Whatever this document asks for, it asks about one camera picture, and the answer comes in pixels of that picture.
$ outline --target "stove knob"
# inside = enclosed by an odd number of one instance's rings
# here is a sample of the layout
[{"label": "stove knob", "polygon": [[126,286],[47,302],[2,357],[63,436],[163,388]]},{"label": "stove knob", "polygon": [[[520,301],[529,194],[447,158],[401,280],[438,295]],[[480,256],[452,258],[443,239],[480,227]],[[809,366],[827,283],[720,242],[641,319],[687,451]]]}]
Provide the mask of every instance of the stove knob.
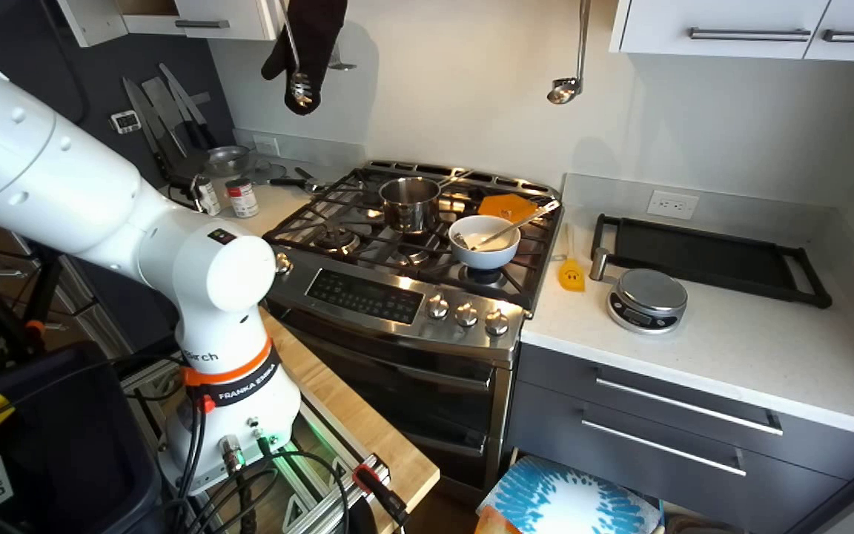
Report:
[{"label": "stove knob", "polygon": [[432,295],[432,296],[428,301],[428,313],[431,313],[431,319],[435,319],[435,322],[447,319],[447,308],[452,308],[452,302],[447,302],[443,295]]},{"label": "stove knob", "polygon": [[510,334],[507,316],[504,316],[504,313],[487,316],[487,334],[490,334],[492,339]]},{"label": "stove knob", "polygon": [[297,270],[297,265],[284,253],[277,253],[277,276],[289,280],[292,270]]},{"label": "stove knob", "polygon": [[478,322],[480,322],[478,305],[472,305],[472,302],[456,305],[456,322],[459,322],[465,329],[478,328]]}]

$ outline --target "electrical outlet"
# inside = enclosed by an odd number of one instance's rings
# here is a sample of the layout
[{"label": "electrical outlet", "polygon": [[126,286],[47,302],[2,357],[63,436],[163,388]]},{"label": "electrical outlet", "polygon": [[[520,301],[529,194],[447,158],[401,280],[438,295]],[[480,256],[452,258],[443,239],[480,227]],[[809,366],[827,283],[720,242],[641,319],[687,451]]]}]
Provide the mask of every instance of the electrical outlet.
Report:
[{"label": "electrical outlet", "polygon": [[676,194],[676,190],[656,190],[647,213],[671,216],[671,219],[695,219],[699,197]]}]

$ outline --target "cabinet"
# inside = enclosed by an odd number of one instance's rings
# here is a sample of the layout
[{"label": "cabinet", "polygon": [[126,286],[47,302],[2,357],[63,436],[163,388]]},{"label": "cabinet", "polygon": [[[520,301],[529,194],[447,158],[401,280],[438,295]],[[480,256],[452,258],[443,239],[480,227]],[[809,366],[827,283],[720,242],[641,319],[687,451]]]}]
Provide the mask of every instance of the cabinet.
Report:
[{"label": "cabinet", "polygon": [[277,41],[289,0],[60,0],[81,47],[121,37]]},{"label": "cabinet", "polygon": [[613,52],[854,61],[854,0],[624,0]]},{"label": "cabinet", "polygon": [[529,345],[507,442],[748,531],[854,482],[854,433]]}]

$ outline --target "wall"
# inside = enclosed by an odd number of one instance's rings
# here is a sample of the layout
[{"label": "wall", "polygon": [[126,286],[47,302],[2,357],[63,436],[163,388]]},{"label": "wall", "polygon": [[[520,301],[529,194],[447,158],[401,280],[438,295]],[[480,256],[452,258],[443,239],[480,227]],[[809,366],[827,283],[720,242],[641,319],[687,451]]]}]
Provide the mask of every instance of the wall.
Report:
[{"label": "wall", "polygon": [[465,164],[561,181],[564,173],[690,190],[843,203],[854,184],[854,67],[607,55],[613,0],[593,0],[585,95],[575,0],[349,0],[323,108],[299,120],[268,46],[211,46],[244,135],[361,145],[367,158]]}]

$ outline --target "oven door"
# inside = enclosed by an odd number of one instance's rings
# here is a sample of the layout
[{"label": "oven door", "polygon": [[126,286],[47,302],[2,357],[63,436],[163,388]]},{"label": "oven door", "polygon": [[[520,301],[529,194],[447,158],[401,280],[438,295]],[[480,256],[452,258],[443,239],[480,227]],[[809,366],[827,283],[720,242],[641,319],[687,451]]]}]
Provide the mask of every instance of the oven door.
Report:
[{"label": "oven door", "polygon": [[490,362],[452,351],[431,353],[302,313],[289,313],[281,323],[447,477],[483,486],[496,403],[496,369]]}]

